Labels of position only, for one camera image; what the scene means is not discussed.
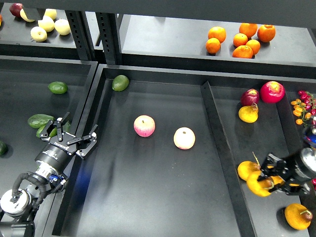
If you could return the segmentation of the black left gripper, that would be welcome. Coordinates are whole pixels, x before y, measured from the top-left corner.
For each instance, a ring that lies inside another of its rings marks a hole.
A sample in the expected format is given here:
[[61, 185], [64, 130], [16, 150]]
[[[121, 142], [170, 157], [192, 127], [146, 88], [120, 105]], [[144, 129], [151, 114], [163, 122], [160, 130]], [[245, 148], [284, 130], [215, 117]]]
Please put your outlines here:
[[[49, 140], [49, 142], [35, 158], [35, 161], [38, 164], [35, 174], [61, 175], [73, 156], [77, 155], [84, 159], [96, 145], [97, 124], [92, 127], [88, 135], [75, 137], [72, 134], [63, 132], [62, 126], [67, 121], [70, 121], [69, 112], [57, 120], [50, 120], [45, 125], [46, 127], [40, 136], [42, 137], [42, 140]], [[48, 137], [48, 128], [52, 125], [57, 128], [57, 135], [55, 137]]]

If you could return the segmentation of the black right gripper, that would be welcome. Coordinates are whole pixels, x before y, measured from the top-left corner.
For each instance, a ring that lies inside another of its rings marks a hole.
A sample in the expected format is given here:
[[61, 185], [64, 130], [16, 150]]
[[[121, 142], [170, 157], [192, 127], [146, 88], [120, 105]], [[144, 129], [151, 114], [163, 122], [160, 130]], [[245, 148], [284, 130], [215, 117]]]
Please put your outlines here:
[[275, 184], [269, 189], [269, 193], [284, 192], [288, 196], [309, 195], [311, 188], [308, 182], [316, 177], [316, 151], [312, 148], [303, 148], [284, 158], [269, 153], [261, 164], [260, 171], [257, 181], [274, 176], [283, 179], [282, 183]]

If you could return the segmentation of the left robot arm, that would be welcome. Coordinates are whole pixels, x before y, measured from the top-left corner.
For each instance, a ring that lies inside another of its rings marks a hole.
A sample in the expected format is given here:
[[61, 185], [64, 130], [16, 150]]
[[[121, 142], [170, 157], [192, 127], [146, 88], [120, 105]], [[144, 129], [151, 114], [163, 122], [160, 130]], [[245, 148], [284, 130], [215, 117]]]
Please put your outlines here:
[[7, 215], [11, 221], [1, 221], [2, 237], [33, 237], [34, 219], [44, 199], [65, 189], [69, 177], [65, 168], [74, 156], [85, 158], [97, 143], [94, 125], [85, 136], [75, 136], [67, 132], [69, 114], [62, 118], [50, 119], [43, 126], [38, 137], [47, 145], [35, 158], [38, 167], [35, 172], [21, 173], [12, 189], [0, 198], [0, 215]]

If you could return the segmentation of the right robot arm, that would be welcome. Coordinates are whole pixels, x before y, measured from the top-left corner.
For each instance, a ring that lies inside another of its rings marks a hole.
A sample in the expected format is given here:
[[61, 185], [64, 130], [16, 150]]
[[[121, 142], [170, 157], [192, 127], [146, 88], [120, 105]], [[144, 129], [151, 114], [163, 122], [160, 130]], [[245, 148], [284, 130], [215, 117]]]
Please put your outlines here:
[[293, 154], [278, 158], [268, 154], [261, 165], [261, 174], [257, 181], [269, 177], [280, 177], [282, 182], [275, 184], [269, 192], [281, 191], [287, 195], [308, 195], [311, 188], [308, 182], [316, 178], [316, 126], [308, 125], [303, 129], [303, 141], [309, 146]]

